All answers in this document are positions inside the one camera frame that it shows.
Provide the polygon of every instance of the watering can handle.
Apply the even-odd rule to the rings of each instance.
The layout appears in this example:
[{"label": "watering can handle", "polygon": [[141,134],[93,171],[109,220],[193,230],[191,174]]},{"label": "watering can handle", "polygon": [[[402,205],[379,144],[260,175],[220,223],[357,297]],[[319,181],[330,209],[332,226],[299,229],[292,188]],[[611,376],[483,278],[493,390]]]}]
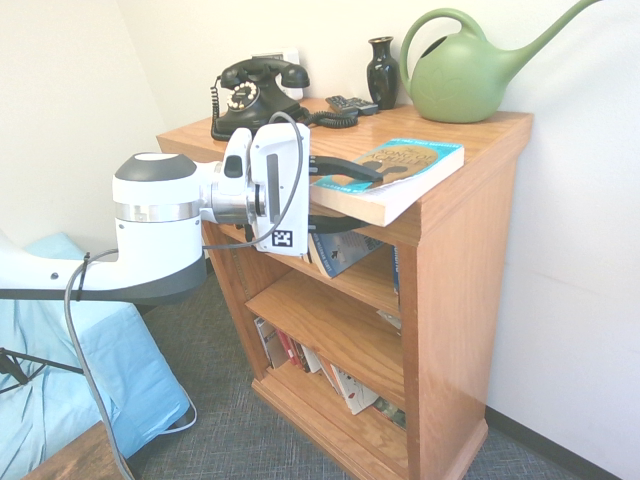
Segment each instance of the watering can handle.
[{"label": "watering can handle", "polygon": [[486,37],[484,36],[484,32],[480,28],[480,25],[478,25],[478,23],[473,18],[471,18],[466,13],[461,12],[460,10],[456,10],[453,8],[439,8],[437,10],[433,10],[429,13],[424,14],[411,26],[411,28],[407,32],[407,35],[404,37],[402,48],[400,50],[400,78],[402,79],[404,88],[406,88],[409,94],[411,94],[411,80],[409,79],[409,68],[407,66],[409,45],[411,45],[411,41],[413,40],[413,37],[418,32],[418,30],[420,30],[420,28],[425,23],[436,18],[451,18],[453,20],[457,20],[462,25],[460,33],[486,40]]}]

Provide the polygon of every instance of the rotary dial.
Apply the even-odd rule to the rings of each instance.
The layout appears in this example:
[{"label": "rotary dial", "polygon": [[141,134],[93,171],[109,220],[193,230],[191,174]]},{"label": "rotary dial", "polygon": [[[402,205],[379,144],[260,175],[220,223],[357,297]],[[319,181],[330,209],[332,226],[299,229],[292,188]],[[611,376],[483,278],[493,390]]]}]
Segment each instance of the rotary dial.
[{"label": "rotary dial", "polygon": [[229,110],[241,111],[253,105],[259,96],[260,89],[255,83],[243,82],[233,89],[227,100],[227,106]]}]

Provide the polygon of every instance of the white wall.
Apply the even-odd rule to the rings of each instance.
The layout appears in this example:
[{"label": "white wall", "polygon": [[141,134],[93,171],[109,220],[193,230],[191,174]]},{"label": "white wall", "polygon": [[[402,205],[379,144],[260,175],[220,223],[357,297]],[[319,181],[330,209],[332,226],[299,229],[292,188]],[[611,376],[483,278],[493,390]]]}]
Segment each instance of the white wall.
[{"label": "white wall", "polygon": [[[367,98],[369,38],[393,35],[397,57],[415,19],[450,6],[476,18],[497,46],[516,48],[572,0],[119,5],[175,128],[209,116],[215,77],[256,50],[297,47],[308,96]],[[626,479],[640,474],[639,21],[637,3],[591,6],[506,95],[502,109],[536,118],[519,163],[489,398]],[[449,21],[423,28],[412,57],[454,29]]]},{"label": "white wall", "polygon": [[111,178],[166,130],[115,1],[0,0],[0,228],[115,247]]}]

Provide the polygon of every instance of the wooden cabinet side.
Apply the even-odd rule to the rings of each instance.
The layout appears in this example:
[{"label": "wooden cabinet side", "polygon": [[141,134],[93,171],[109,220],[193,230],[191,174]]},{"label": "wooden cabinet side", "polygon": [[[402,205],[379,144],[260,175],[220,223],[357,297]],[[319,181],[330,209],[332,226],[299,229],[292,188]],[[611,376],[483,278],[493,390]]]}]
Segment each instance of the wooden cabinet side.
[{"label": "wooden cabinet side", "polygon": [[487,434],[516,158],[399,249],[410,478],[461,479]]}]

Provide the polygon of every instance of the book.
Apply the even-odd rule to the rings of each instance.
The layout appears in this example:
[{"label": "book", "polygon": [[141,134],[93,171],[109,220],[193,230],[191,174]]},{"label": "book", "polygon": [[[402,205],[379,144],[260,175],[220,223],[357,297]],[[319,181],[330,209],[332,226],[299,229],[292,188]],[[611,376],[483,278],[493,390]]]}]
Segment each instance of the book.
[{"label": "book", "polygon": [[389,322],[391,325],[398,329],[398,335],[401,335],[402,331],[402,320],[395,315],[391,315],[384,310],[377,310],[376,313],[382,317],[383,320]]},{"label": "book", "polygon": [[407,429],[407,418],[405,413],[396,407],[394,404],[389,403],[382,397],[379,397],[374,403],[373,408],[384,415],[388,420],[391,420],[400,428]]},{"label": "book", "polygon": [[295,356],[298,358],[298,362],[300,362],[300,366],[305,372],[309,373],[311,369],[309,368],[309,362],[307,360],[307,356],[304,350],[302,349],[302,345],[300,345],[299,342],[296,342],[291,337],[289,337],[289,341],[291,342],[291,345],[293,345],[293,352]]},{"label": "book", "polygon": [[378,399],[378,394],[365,387],[351,375],[334,365],[331,365],[331,370],[352,414],[357,415],[368,406],[373,405]]},{"label": "book", "polygon": [[356,232],[311,233],[309,254],[320,273],[333,278],[362,260],[384,242]]},{"label": "book", "polygon": [[305,357],[307,358],[309,371],[311,373],[316,373],[318,370],[322,368],[322,365],[320,364],[320,360],[318,359],[318,356],[310,348],[307,348],[302,344],[301,344],[301,347]]},{"label": "book", "polygon": [[298,359],[298,356],[296,355],[293,349],[293,344],[291,343],[291,339],[289,338],[289,336],[278,329],[276,329],[276,333],[278,335],[278,338],[280,339],[280,343],[282,344],[284,351],[287,353],[287,356],[289,357],[289,361],[293,363],[296,367],[302,368],[302,364],[300,363],[300,360]]},{"label": "book", "polygon": [[391,246],[391,270],[393,271],[393,291],[400,293],[400,277],[398,275],[398,247]]},{"label": "book", "polygon": [[320,368],[322,368],[322,373],[324,373],[324,376],[327,378],[336,393],[342,396],[340,387],[338,387],[338,380],[335,378],[333,370],[331,369],[331,364],[320,355],[318,355],[318,360],[320,361]]},{"label": "book", "polygon": [[270,323],[265,322],[263,318],[257,317],[254,319],[254,323],[258,329],[260,341],[267,354],[269,363],[271,363],[273,368],[278,368],[289,358],[282,346],[282,342],[280,342],[278,338],[278,332]]},{"label": "book", "polygon": [[311,201],[381,227],[389,225],[422,195],[464,164],[464,147],[395,138],[355,163],[373,168],[382,182],[328,175],[311,185]]}]

